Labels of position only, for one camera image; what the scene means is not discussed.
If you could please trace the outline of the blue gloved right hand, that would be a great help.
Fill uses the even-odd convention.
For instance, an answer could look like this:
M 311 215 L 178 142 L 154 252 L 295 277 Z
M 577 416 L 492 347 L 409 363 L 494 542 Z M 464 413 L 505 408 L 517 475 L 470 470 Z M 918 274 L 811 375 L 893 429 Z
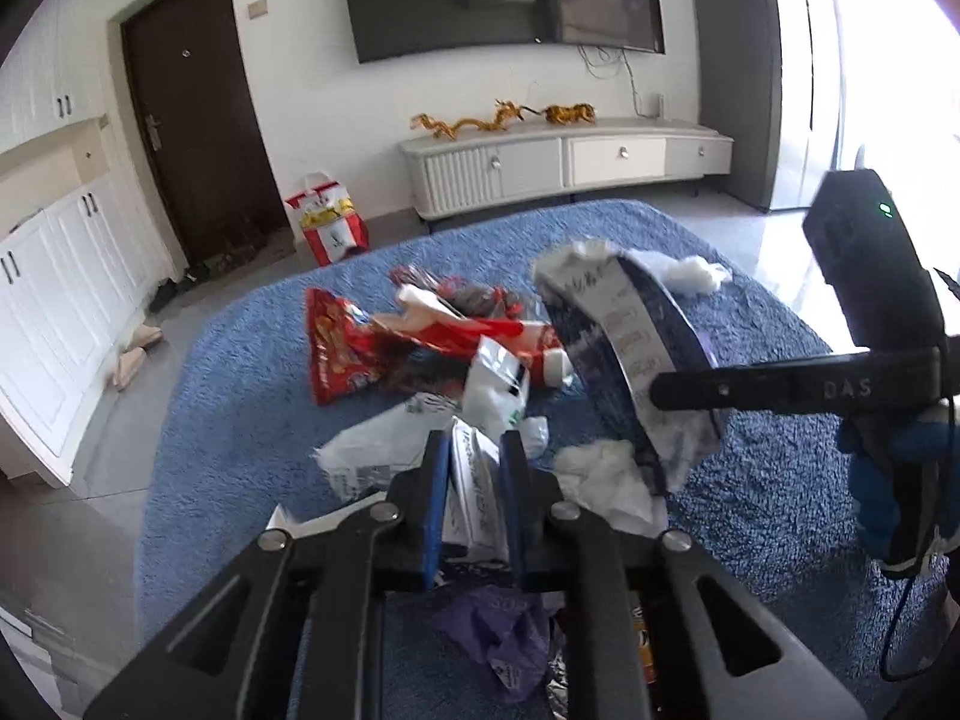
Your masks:
M 958 415 L 951 401 L 918 413 L 846 419 L 848 491 L 861 546 L 889 577 L 958 550 Z

